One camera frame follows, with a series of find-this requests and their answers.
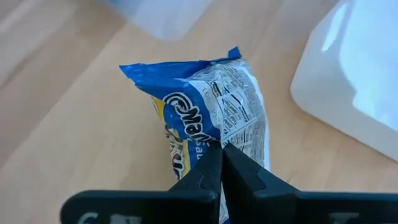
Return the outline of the white plastic bin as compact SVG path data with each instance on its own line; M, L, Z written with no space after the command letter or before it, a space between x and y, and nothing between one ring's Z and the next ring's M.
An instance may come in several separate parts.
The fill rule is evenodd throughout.
M398 162L398 0L339 0L311 31L290 93Z

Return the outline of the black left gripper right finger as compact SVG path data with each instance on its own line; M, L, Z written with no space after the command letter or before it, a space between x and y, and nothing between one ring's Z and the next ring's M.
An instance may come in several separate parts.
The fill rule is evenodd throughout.
M232 144L222 182L231 224L398 224L398 194L301 191Z

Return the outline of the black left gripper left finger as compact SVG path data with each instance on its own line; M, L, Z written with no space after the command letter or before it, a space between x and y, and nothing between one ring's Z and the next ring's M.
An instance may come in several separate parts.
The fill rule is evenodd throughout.
M86 190L60 210L61 224L218 224L223 152L209 149L166 191Z

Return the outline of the blue Maruchan soy sauce packet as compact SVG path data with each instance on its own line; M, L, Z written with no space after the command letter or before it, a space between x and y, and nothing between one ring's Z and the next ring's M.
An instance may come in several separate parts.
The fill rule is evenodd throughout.
M120 70L151 96L165 125L178 180L198 164L213 141L232 144L263 168L270 167L265 102L238 48L215 60L135 63Z

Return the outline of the clear plastic bin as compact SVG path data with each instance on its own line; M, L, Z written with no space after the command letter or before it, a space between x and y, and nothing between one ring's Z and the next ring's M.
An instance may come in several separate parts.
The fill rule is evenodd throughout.
M213 0L103 0L156 39L181 39Z

